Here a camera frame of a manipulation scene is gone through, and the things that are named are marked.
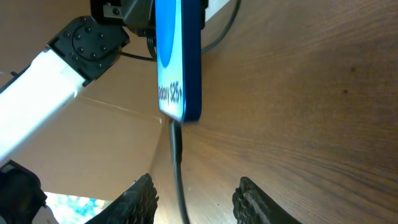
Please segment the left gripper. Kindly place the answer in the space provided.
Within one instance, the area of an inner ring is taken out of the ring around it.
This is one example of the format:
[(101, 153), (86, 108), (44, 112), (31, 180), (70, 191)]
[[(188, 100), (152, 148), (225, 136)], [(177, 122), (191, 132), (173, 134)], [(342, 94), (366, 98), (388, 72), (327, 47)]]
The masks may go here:
[(176, 30), (177, 1), (174, 0), (91, 1), (90, 9), (97, 24), (127, 27), (138, 36), (155, 32), (173, 36)]

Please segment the blue Galaxy smartphone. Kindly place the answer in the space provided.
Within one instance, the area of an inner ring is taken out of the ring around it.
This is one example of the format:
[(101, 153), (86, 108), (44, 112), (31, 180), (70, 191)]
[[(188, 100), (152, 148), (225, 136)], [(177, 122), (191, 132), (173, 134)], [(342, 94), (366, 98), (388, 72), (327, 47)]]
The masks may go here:
[(183, 123), (201, 115), (201, 1), (155, 0), (159, 109)]

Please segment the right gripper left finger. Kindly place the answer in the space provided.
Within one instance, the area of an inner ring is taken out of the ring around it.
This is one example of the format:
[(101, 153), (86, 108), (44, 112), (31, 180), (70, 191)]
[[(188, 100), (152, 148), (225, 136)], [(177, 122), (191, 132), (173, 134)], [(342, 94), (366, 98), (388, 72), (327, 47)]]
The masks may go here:
[(144, 174), (86, 224), (153, 224), (158, 201), (152, 177)]

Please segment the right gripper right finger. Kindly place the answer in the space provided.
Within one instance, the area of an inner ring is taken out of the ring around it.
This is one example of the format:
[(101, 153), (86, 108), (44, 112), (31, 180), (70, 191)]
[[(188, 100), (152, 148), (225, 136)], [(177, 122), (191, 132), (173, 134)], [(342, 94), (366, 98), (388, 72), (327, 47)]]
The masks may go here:
[(301, 224), (249, 177), (241, 177), (233, 197), (238, 224)]

